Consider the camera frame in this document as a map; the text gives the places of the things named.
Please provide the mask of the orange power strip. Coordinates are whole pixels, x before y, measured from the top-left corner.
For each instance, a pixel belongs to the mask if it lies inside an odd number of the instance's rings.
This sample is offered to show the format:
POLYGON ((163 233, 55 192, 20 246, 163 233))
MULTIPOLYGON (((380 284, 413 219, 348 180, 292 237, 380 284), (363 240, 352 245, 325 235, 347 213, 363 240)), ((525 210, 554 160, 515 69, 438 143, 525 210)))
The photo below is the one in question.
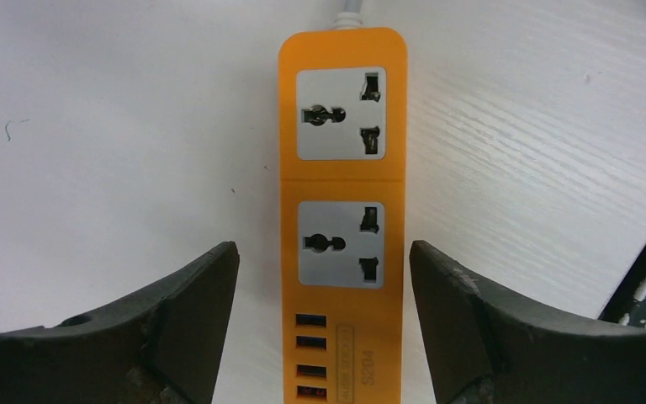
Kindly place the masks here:
POLYGON ((407 59, 383 27, 280 49, 286 403, 400 401, 407 59))

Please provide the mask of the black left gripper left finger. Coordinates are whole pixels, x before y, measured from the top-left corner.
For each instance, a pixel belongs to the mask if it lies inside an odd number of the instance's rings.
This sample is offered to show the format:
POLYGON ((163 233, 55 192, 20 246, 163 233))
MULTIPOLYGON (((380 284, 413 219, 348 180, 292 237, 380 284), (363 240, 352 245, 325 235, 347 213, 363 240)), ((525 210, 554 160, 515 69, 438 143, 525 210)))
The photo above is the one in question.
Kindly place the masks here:
POLYGON ((0 333, 0 403, 210 403, 240 256, 222 242, 55 327, 0 333))

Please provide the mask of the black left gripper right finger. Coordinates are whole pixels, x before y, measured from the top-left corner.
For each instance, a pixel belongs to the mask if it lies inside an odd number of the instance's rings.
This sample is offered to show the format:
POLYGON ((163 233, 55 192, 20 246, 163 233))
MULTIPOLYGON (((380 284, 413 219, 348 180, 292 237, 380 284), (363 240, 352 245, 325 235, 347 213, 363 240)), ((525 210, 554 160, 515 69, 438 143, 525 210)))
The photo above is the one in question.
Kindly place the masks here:
POLYGON ((530 299, 429 242, 409 260, 437 402, 646 403, 646 329, 530 299))

